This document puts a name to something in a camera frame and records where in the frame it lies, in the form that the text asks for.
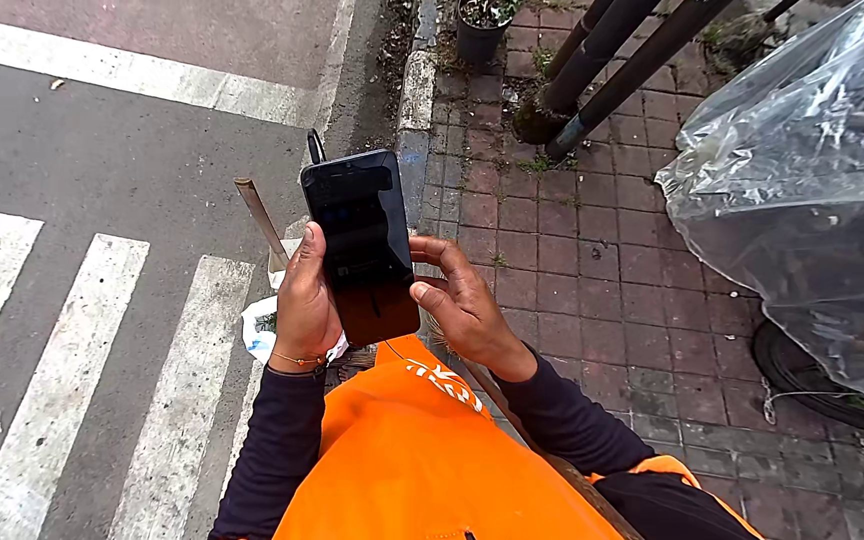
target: sidewalk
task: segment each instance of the sidewalk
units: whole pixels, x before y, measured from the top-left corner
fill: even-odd
[[[651,182],[709,91],[698,44],[594,130],[575,170],[543,170],[513,137],[503,90],[580,16],[523,8],[485,73],[439,70],[419,232],[458,240],[520,338],[767,538],[864,540],[864,432],[792,399],[765,421],[760,300],[687,251]]]

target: plant pot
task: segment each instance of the plant pot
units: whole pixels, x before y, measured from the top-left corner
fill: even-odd
[[[485,64],[496,55],[498,44],[502,42],[505,29],[512,20],[498,28],[478,28],[462,19],[462,14],[456,12],[459,19],[459,30],[455,48],[459,58],[469,64]]]

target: black smartphone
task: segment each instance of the black smartphone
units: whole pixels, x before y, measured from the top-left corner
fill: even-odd
[[[348,342],[363,347],[417,331],[396,154],[375,150],[309,165],[301,183],[309,215],[325,232],[325,275]]]

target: sleeve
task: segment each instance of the sleeve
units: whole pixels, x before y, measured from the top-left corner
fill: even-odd
[[[248,435],[209,539],[271,538],[319,459],[326,375],[262,374]]]
[[[535,444],[586,476],[627,471],[656,455],[625,423],[559,376],[532,347],[529,350],[538,362],[532,378],[507,382],[491,376]]]

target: zebra crossing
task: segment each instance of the zebra crossing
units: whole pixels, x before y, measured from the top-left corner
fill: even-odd
[[[0,318],[40,231],[48,223],[0,213]],[[110,358],[148,242],[96,233],[78,266],[0,447],[0,539],[39,538],[66,462]],[[203,255],[132,450],[107,538],[183,538],[235,327],[255,265]],[[224,480],[245,438],[261,377],[253,366]],[[214,501],[217,508],[218,499]]]

